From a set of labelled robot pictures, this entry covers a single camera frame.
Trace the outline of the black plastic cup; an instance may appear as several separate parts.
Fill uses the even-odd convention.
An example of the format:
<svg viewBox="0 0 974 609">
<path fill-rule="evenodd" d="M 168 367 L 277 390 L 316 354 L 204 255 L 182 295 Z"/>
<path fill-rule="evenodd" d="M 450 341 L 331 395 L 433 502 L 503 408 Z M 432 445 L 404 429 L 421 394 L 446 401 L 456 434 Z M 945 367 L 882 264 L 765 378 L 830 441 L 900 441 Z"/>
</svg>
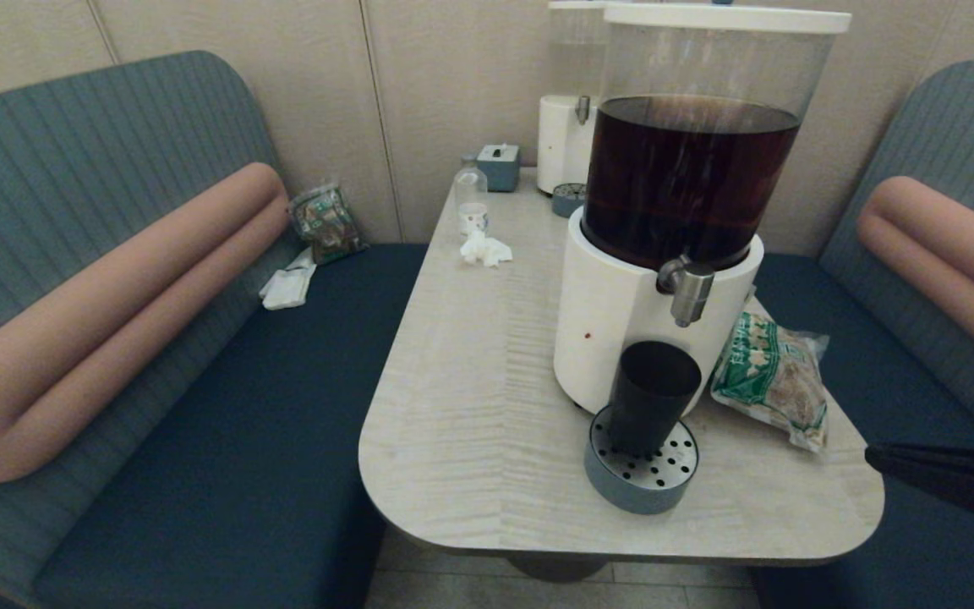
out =
<svg viewBox="0 0 974 609">
<path fill-rule="evenodd" d="M 612 447 L 632 455 L 660 450 L 702 380 L 687 351 L 664 342 L 630 344 L 620 354 L 608 402 Z"/>
</svg>

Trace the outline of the large metal dispenser tap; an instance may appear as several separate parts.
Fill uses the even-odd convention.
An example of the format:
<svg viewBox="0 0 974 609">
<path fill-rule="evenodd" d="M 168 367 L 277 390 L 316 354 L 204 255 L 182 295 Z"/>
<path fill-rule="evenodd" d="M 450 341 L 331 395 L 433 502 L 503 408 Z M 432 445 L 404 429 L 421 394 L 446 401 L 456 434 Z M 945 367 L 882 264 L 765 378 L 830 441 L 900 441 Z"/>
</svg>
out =
<svg viewBox="0 0 974 609">
<path fill-rule="evenodd" d="M 660 268 L 656 288 L 672 298 L 671 315 L 676 326 L 687 328 L 701 319 L 714 277 L 711 266 L 692 261 L 687 255 L 668 260 Z"/>
</svg>

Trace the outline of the blue bench with short bolster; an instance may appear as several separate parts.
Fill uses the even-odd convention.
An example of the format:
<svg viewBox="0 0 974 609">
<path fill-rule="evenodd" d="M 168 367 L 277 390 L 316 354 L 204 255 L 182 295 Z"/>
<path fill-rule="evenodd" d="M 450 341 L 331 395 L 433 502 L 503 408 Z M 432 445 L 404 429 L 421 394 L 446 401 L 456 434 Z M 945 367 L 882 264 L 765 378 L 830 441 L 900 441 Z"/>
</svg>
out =
<svg viewBox="0 0 974 609">
<path fill-rule="evenodd" d="M 974 211 L 974 59 L 905 100 L 817 258 L 766 257 L 757 296 L 792 329 L 827 335 L 824 385 L 869 444 L 974 448 L 974 339 L 856 238 L 886 178 Z M 974 609 L 974 513 L 893 478 L 876 532 L 816 567 L 753 568 L 762 609 Z"/>
</svg>

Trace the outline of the green printed snack bag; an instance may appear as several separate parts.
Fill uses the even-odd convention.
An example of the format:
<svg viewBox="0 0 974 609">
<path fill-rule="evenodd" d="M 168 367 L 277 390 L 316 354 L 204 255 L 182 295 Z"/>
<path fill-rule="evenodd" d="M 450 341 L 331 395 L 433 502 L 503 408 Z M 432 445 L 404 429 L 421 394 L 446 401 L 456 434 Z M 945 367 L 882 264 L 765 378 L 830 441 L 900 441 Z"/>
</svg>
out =
<svg viewBox="0 0 974 609">
<path fill-rule="evenodd" d="M 787 432 L 792 446 L 826 447 L 829 400 L 820 363 L 829 337 L 743 310 L 711 376 L 712 400 Z"/>
</svg>

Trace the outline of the large grey perforated drip tray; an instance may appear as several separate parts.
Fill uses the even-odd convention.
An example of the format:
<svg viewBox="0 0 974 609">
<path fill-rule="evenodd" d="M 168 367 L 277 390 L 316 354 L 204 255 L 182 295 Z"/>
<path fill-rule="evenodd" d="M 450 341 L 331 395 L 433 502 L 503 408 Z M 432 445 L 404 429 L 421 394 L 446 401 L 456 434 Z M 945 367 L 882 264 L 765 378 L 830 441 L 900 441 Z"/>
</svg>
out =
<svg viewBox="0 0 974 609">
<path fill-rule="evenodd" d="M 630 454 L 610 439 L 611 407 L 593 416 L 583 467 L 593 489 L 615 508 L 659 515 L 676 508 L 697 473 L 700 452 L 691 428 L 679 421 L 657 450 Z"/>
</svg>

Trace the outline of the large dark tea dispenser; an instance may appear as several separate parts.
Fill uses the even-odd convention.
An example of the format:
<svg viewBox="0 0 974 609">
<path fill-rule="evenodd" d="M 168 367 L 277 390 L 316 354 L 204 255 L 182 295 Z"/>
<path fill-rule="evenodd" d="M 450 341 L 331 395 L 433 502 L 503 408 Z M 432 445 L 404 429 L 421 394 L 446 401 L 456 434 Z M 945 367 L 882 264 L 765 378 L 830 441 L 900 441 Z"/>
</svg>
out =
<svg viewBox="0 0 974 609">
<path fill-rule="evenodd" d="M 687 351 L 706 385 L 752 292 L 758 225 L 837 35 L 608 24 L 588 170 L 569 220 L 554 374 L 576 405 L 610 401 L 622 351 Z M 660 268 L 715 270 L 703 316 L 676 326 Z"/>
</svg>

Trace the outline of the small grey drip tray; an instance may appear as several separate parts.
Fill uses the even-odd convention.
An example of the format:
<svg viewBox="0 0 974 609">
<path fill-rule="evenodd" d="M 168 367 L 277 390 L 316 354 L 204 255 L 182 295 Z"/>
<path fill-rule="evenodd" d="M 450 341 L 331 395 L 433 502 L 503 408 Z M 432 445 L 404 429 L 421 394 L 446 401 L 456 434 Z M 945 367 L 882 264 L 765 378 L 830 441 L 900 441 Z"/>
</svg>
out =
<svg viewBox="0 0 974 609">
<path fill-rule="evenodd" d="M 586 184 L 558 184 L 551 193 L 551 210 L 561 218 L 571 218 L 572 213 L 583 208 L 588 200 Z"/>
</svg>

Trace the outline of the large white dispenser lid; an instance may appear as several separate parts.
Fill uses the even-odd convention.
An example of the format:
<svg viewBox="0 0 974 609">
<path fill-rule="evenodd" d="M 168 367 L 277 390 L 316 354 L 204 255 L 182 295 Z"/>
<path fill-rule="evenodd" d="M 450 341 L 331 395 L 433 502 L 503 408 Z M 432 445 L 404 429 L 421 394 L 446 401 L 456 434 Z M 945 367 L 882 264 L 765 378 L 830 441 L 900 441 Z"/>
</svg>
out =
<svg viewBox="0 0 974 609">
<path fill-rule="evenodd" d="M 698 3 L 607 3 L 605 22 L 682 30 L 785 32 L 785 34 L 838 35 L 850 28 L 850 13 L 755 5 Z"/>
</svg>

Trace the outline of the small white water dispenser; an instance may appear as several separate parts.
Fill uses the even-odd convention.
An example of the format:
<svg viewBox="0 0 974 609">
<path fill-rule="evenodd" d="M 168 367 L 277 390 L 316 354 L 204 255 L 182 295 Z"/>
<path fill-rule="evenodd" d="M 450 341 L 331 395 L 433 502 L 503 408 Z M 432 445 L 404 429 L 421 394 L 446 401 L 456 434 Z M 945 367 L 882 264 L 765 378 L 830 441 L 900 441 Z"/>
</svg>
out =
<svg viewBox="0 0 974 609">
<path fill-rule="evenodd" d="M 538 189 L 585 184 L 590 167 L 608 27 L 605 0 L 551 0 L 546 93 L 539 100 Z M 590 117 L 577 123 L 578 96 L 590 96 Z"/>
</svg>

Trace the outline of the crumpled white tissue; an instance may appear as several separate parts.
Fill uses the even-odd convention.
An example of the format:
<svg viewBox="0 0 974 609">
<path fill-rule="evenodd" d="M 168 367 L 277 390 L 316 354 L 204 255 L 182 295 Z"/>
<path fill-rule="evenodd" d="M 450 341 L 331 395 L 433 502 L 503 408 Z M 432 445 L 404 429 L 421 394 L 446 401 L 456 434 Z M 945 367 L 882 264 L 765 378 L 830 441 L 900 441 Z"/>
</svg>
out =
<svg viewBox="0 0 974 609">
<path fill-rule="evenodd" d="M 502 262 L 513 261 L 512 250 L 501 240 L 488 238 L 483 231 L 474 230 L 460 248 L 460 256 L 469 265 L 482 262 L 486 267 L 498 267 Z"/>
</svg>

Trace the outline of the blue grey tissue box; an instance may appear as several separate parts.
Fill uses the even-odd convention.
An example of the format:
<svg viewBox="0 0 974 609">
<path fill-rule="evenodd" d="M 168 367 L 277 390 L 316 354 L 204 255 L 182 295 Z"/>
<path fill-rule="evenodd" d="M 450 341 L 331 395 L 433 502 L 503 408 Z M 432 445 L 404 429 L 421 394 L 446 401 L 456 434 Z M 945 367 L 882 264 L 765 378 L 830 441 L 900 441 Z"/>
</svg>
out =
<svg viewBox="0 0 974 609">
<path fill-rule="evenodd" d="M 517 144 L 486 144 L 477 154 L 476 165 L 487 178 L 490 192 L 514 192 L 519 182 L 521 149 Z"/>
</svg>

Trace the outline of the dark foil snack bag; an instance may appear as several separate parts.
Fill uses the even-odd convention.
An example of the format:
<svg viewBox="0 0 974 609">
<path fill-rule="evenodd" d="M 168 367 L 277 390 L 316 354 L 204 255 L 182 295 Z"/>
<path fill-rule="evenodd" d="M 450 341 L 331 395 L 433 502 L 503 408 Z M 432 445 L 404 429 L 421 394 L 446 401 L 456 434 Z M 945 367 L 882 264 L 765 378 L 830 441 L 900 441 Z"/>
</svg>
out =
<svg viewBox="0 0 974 609">
<path fill-rule="evenodd" d="M 339 181 L 305 190 L 289 203 L 293 230 L 310 247 L 314 263 L 328 265 L 364 253 L 369 243 L 359 230 Z"/>
</svg>

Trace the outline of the white napkin pack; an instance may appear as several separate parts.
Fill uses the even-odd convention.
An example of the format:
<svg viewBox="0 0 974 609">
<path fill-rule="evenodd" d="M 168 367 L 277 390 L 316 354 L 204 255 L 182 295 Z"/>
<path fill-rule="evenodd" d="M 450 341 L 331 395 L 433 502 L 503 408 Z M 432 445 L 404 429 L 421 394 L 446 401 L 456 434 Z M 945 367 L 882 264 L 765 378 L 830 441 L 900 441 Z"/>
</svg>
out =
<svg viewBox="0 0 974 609">
<path fill-rule="evenodd" d="M 282 310 L 304 305 L 316 270 L 313 248 L 306 247 L 297 258 L 271 275 L 260 289 L 263 308 Z"/>
</svg>

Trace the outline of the blue bench with long bolster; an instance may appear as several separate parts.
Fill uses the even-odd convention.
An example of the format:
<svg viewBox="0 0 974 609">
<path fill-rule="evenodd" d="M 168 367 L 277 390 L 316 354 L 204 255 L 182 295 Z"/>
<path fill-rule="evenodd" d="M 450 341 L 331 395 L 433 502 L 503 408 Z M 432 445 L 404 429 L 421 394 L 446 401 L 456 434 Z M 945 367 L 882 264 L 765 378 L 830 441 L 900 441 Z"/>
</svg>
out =
<svg viewBox="0 0 974 609">
<path fill-rule="evenodd" d="M 252 162 L 281 177 L 254 93 L 209 52 L 0 93 L 0 326 Z M 303 250 L 289 201 L 85 431 L 0 483 L 0 609 L 362 608 L 384 523 L 357 444 L 426 249 L 372 246 L 264 309 Z"/>
</svg>

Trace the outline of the long pink bolster cushion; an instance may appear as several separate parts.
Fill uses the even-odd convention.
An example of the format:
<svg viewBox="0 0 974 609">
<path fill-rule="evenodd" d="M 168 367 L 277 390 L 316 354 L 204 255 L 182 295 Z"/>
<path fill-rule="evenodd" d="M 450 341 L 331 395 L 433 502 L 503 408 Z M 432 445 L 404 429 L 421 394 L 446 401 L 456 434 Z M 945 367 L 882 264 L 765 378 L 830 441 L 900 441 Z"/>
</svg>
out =
<svg viewBox="0 0 974 609">
<path fill-rule="evenodd" d="M 0 326 L 0 483 L 57 458 L 287 227 L 252 162 Z"/>
</svg>

